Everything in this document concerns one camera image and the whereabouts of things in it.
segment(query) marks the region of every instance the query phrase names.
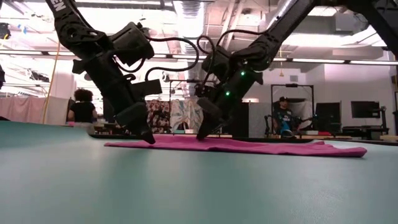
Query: table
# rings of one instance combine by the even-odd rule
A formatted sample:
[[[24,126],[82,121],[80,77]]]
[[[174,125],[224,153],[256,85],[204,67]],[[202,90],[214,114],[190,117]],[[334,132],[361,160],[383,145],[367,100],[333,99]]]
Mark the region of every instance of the table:
[[[2,224],[398,223],[398,149],[362,159],[103,147],[0,122]]]

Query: pink towel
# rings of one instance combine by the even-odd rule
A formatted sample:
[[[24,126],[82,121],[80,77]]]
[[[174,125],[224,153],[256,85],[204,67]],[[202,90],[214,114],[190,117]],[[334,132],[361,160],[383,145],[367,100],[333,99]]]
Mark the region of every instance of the pink towel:
[[[267,144],[236,141],[232,139],[206,138],[197,141],[194,136],[155,135],[156,143],[145,141],[109,142],[105,146],[134,147],[145,149],[170,149],[183,151],[240,152],[252,154],[283,154],[299,156],[363,157],[367,152],[362,147],[338,149],[323,141],[311,144]]]

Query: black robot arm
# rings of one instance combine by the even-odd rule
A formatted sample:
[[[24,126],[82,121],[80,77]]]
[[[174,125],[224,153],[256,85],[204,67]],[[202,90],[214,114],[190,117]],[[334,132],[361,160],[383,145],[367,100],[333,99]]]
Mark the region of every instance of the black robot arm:
[[[202,69],[214,73],[220,79],[220,84],[198,100],[206,114],[198,139],[205,138],[228,123],[232,111],[254,82],[263,84],[262,71],[270,66],[283,41],[315,6],[346,6],[362,14],[389,50],[398,55],[398,31],[394,25],[398,14],[393,0],[292,0],[286,13],[277,17],[270,28],[260,33],[249,47],[229,54],[222,47],[216,46],[215,52],[207,56]]]
[[[117,34],[107,36],[93,29],[71,0],[46,0],[55,18],[60,43],[81,60],[73,61],[73,73],[84,71],[112,104],[118,124],[151,144],[155,142],[147,124],[144,97],[162,93],[159,80],[131,84],[115,61],[132,65],[150,59],[154,50],[146,39],[146,30],[130,22]]]

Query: ceiling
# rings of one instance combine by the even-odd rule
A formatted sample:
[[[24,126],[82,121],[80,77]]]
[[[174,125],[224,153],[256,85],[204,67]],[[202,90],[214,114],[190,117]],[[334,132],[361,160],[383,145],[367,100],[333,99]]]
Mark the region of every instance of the ceiling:
[[[164,1],[165,7],[160,8],[159,1],[118,1],[118,0],[76,0],[79,11],[92,27],[107,34],[114,34],[128,22],[141,22],[150,28],[151,37],[173,37],[205,34],[214,41],[228,29],[265,30],[272,18],[278,14],[283,2],[273,0],[204,0],[192,1],[192,6],[201,7],[195,16],[184,15],[177,9],[179,4],[189,2]],[[1,49],[9,50],[43,50],[57,51],[58,38],[54,31],[53,15],[44,0],[5,0],[0,13],[0,22],[9,24],[11,38],[1,41]],[[288,37],[280,49],[278,56],[298,58],[342,58],[342,59],[376,59],[382,56],[380,46],[384,43],[375,34],[366,21],[352,12],[340,8],[317,7]],[[237,51],[247,47],[256,37],[239,34],[225,37],[222,42],[229,51]],[[158,54],[187,54],[188,50],[179,42],[151,42]],[[210,50],[210,44],[202,42]],[[32,71],[51,78],[54,65],[52,57],[26,57],[0,55],[3,69],[7,74],[7,83],[29,84],[41,83],[32,80]],[[71,73],[70,57],[60,57],[57,71]],[[135,75],[136,82],[144,80],[144,74],[154,66],[182,68],[187,61],[150,60]],[[310,64],[302,63],[273,63],[273,68],[299,68],[306,72],[312,68]],[[162,71],[151,73],[150,79],[162,78]],[[200,66],[190,72],[167,73],[171,79],[201,78],[203,72]],[[101,98],[92,82],[86,81],[84,75],[75,75],[79,87],[94,91],[98,99]],[[164,93],[161,98],[168,99],[170,83],[162,82]],[[181,98],[189,94],[188,84],[172,83],[175,88],[174,98]],[[32,88],[15,86],[6,88],[9,93],[25,93],[29,95],[43,95],[48,87]]]

